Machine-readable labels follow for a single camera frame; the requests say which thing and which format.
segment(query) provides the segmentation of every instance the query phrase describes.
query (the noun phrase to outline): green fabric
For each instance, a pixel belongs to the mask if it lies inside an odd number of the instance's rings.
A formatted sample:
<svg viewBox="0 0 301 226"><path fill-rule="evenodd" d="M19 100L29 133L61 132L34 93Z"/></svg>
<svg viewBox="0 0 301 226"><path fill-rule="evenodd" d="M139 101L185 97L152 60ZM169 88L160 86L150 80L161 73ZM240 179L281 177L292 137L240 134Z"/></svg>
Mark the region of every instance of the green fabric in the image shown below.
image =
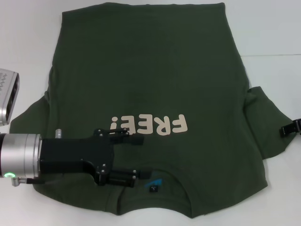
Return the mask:
<svg viewBox="0 0 301 226"><path fill-rule="evenodd" d="M151 117L148 127L140 114ZM134 117L131 132L151 133L143 146L116 146L114 166L153 167L150 180L123 188L66 174L34 188L118 215L161 207L193 218L265 188L262 159L294 137L280 138L278 129L291 120L261 88L249 89L223 3L105 3L63 13L45 98L13 120L10 132L54 137L60 128L64 138L82 138L109 129L114 117L120 128L130 119L124 116ZM153 181L157 193L149 192Z"/></svg>

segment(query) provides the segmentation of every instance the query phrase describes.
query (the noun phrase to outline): silver cylinder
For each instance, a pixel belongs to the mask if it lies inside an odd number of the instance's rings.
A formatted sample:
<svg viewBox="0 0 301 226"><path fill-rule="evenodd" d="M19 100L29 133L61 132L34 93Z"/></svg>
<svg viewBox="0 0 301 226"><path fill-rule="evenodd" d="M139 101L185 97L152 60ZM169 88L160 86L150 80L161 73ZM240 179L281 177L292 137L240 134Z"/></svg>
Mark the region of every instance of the silver cylinder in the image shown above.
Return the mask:
<svg viewBox="0 0 301 226"><path fill-rule="evenodd" d="M6 134L1 148L1 173L15 177L39 176L41 137L36 134Z"/></svg>

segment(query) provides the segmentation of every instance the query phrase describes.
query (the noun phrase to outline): shirt sleeve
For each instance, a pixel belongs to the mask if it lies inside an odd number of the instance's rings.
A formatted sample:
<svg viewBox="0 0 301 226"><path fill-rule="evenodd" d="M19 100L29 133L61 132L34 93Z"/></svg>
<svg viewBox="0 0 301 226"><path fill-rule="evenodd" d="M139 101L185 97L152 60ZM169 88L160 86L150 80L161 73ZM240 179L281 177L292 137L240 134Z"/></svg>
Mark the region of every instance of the shirt sleeve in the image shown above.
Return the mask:
<svg viewBox="0 0 301 226"><path fill-rule="evenodd" d="M45 96L32 104L24 113L12 120L10 133L41 134L45 137L48 127L49 104Z"/></svg>
<svg viewBox="0 0 301 226"><path fill-rule="evenodd" d="M282 153L296 134L281 138L279 129L292 123L272 101L264 94L261 87L249 89L246 95L244 113L262 159Z"/></svg>

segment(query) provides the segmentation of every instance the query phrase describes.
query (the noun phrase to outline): black clamp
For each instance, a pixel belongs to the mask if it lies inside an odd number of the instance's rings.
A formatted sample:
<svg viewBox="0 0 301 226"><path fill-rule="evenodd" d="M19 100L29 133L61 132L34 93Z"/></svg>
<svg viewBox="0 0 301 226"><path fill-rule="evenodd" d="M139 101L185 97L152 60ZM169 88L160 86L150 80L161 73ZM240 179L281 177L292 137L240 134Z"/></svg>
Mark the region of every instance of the black clamp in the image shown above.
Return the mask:
<svg viewBox="0 0 301 226"><path fill-rule="evenodd" d="M281 137L286 137L291 133L301 134L301 119L296 119L291 124L281 127L279 132Z"/></svg>

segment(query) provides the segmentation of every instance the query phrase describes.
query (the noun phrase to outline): white surface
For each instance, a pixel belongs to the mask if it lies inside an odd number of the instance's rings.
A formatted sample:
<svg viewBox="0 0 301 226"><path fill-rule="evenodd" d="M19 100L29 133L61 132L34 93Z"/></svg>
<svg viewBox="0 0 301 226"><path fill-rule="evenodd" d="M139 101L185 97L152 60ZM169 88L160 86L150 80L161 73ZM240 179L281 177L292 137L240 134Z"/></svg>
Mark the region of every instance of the white surface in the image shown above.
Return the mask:
<svg viewBox="0 0 301 226"><path fill-rule="evenodd" d="M0 68L20 73L21 88L13 117L47 89L48 72L60 31L61 12L100 0L0 1ZM215 0L124 0L127 4L203 4ZM226 14L252 86L262 86L276 106L301 118L301 1L227 0ZM136 210L123 216L84 210L51 200L32 186L14 188L0 180L0 225L202 225L298 226L301 222L301 137L287 151L265 161L269 187L242 203L189 219L164 209Z"/></svg>

